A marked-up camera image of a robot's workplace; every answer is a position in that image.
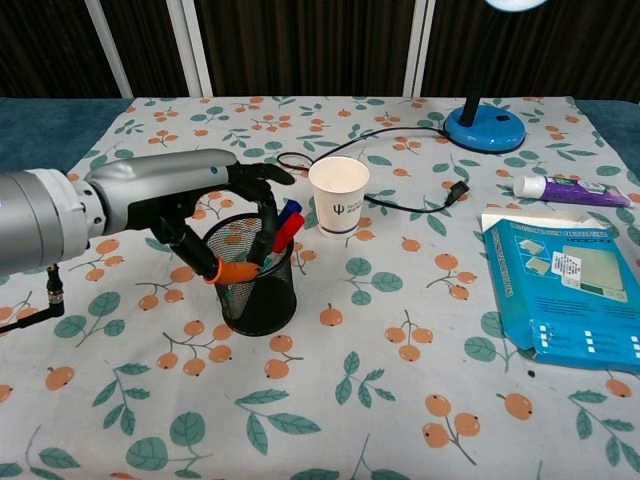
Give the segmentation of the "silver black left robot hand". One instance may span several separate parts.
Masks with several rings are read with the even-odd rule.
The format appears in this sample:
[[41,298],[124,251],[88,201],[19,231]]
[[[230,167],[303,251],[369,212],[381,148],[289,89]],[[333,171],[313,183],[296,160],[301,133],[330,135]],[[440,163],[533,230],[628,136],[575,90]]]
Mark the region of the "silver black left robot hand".
[[[220,285],[249,282],[259,275],[273,250],[278,227],[270,183],[295,183],[294,177],[280,167],[243,164],[232,152],[221,149],[119,160],[91,171],[85,181],[102,207],[102,235],[149,229],[194,273]],[[216,256],[186,223],[201,197],[222,190],[257,205],[261,227],[241,261]]]

